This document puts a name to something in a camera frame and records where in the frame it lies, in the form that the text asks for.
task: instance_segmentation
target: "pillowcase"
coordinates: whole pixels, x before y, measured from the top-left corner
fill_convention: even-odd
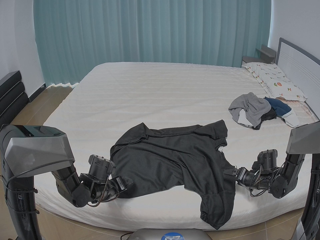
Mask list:
[[[271,98],[306,101],[298,86],[289,80],[276,64],[250,62],[243,65],[258,80]]]

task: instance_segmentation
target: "gray sweater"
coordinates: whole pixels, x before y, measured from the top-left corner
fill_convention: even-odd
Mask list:
[[[229,107],[232,119],[238,122],[240,111],[245,110],[248,121],[256,127],[261,122],[261,116],[270,111],[271,105],[264,98],[258,98],[254,93],[242,94]]]

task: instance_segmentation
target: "white bed sheet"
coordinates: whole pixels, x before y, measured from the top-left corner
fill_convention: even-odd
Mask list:
[[[228,128],[226,159],[251,168],[262,150],[278,150],[284,162],[291,128],[281,119],[262,123],[260,130],[238,125],[228,112],[239,95],[266,96],[245,69],[176,63],[105,63],[96,66],[45,122],[66,132],[78,174],[89,169],[88,158],[108,158],[110,147],[129,128],[144,122],[161,129],[206,125],[223,119]],[[293,108],[301,124],[316,118],[301,103]],[[304,206],[310,180],[311,156],[306,155],[297,187],[282,199],[265,193],[251,198],[236,185],[234,209],[222,230],[251,226]],[[36,202],[61,216],[116,230],[141,228],[198,228],[213,230],[200,218],[198,194],[176,186],[170,190],[131,199],[117,199],[98,208],[75,208],[56,190],[50,173],[35,177]]]

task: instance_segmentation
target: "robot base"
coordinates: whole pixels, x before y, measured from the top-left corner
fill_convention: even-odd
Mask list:
[[[211,240],[200,229],[140,229],[132,233],[128,240]]]

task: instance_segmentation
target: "teal curtain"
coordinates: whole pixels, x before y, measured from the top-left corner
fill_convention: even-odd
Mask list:
[[[271,0],[34,0],[47,85],[104,62],[240,67],[268,44],[270,19]]]

